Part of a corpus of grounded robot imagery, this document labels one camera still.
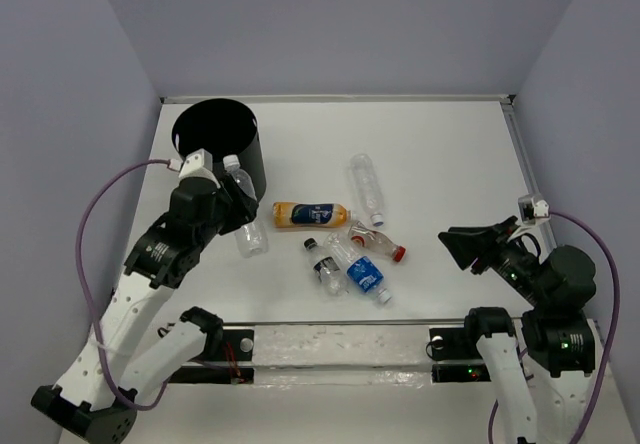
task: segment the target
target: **water bottle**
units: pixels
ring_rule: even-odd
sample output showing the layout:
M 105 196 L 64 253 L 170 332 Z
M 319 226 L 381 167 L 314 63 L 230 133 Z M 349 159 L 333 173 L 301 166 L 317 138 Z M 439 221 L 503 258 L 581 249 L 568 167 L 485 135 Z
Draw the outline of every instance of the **water bottle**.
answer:
M 360 205 L 365 210 L 371 224 L 379 227 L 384 224 L 382 191 L 378 184 L 373 162 L 366 154 L 356 154 L 349 162 Z
M 397 245 L 380 231 L 367 229 L 360 221 L 352 224 L 349 228 L 348 236 L 356 244 L 384 254 L 395 262 L 400 262 L 407 252 L 404 247 Z
M 238 187 L 251 199 L 256 199 L 256 191 L 251 182 L 251 176 L 240 168 L 238 156 L 231 154 L 222 160 L 225 170 L 235 179 Z M 238 251 L 242 257 L 252 257 L 264 254 L 269 250 L 269 241 L 264 224 L 256 216 L 253 222 L 245 224 L 235 233 Z
M 276 227 L 340 227 L 352 219 L 355 219 L 355 213 L 340 204 L 273 203 L 273 225 Z
M 342 294 L 347 288 L 347 282 L 329 252 L 313 238 L 304 241 L 304 248 L 309 253 L 309 264 L 325 290 L 332 296 Z
M 367 256 L 363 256 L 355 244 L 346 234 L 334 232 L 329 234 L 324 242 L 338 266 L 346 269 L 346 274 L 356 283 L 360 290 L 374 296 L 379 304 L 387 304 L 391 300 L 391 293 L 381 285 L 384 279 L 382 273 Z

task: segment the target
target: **black bin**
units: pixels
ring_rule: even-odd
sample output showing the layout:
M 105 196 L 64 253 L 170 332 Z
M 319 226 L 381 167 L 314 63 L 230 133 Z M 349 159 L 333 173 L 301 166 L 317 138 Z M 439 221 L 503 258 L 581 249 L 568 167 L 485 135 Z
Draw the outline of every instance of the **black bin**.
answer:
M 213 156 L 213 172 L 220 175 L 222 159 L 236 154 L 240 166 L 249 173 L 258 202 L 267 190 L 258 121 L 251 109 L 233 99 L 208 99 L 184 111 L 171 131 L 176 151 L 184 159 L 198 149 Z

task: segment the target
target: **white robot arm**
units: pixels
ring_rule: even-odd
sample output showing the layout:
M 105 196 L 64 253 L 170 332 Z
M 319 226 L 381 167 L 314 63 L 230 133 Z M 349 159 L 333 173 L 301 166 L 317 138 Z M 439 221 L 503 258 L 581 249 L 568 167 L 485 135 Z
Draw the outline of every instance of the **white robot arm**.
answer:
M 216 234 L 253 221 L 257 207 L 231 176 L 216 178 L 209 153 L 189 155 L 169 210 L 137 241 L 125 262 L 100 322 L 103 342 L 97 342 L 92 332 L 62 377 L 52 386 L 38 388 L 32 405 L 91 444 L 121 442 L 140 401 L 183 363 L 211 355 L 220 344 L 222 320 L 192 308 L 168 336 L 129 364 L 152 319 L 198 264 L 204 248 Z M 127 400 L 115 399 L 108 378 Z
M 496 385 L 507 443 L 567 444 L 584 413 L 595 369 L 595 338 L 582 311 L 596 292 L 595 265 L 572 246 L 557 247 L 540 262 L 540 252 L 529 252 L 522 237 L 549 219 L 549 206 L 539 194 L 520 198 L 518 205 L 523 225 L 512 216 L 488 227 L 452 227 L 438 237 L 461 269 L 470 267 L 473 274 L 492 269 L 533 307 L 522 316 L 534 374 L 533 400 L 514 357 L 515 334 L 500 334 L 499 327 L 491 326 L 480 334 L 472 326 L 470 333 L 469 319 L 480 316 L 482 323 L 496 308 L 472 309 L 465 320 L 467 338 Z M 506 311 L 500 311 L 508 319 Z

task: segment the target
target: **orange bottle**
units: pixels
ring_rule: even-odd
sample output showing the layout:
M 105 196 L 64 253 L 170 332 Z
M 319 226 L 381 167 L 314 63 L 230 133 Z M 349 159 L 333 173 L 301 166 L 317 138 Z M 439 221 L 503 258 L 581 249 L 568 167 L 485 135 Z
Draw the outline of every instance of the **orange bottle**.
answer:
M 273 223 L 276 227 L 340 227 L 353 218 L 340 204 L 298 204 L 275 202 Z

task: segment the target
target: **red bottle cap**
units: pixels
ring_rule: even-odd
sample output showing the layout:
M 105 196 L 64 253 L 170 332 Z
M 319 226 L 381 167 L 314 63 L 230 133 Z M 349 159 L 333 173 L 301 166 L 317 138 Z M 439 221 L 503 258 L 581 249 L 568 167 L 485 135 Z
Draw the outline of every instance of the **red bottle cap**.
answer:
M 396 261 L 396 262 L 400 262 L 402 260 L 402 258 L 404 257 L 404 254 L 406 252 L 407 252 L 407 250 L 404 247 L 398 246 L 398 250 L 393 255 L 393 260 Z
M 364 239 L 362 238 L 362 236 L 353 236 L 353 237 L 351 238 L 351 240 L 352 240 L 353 242 L 355 242 L 356 244 L 359 244 L 359 245 L 361 245 L 362 247 L 364 247 Z

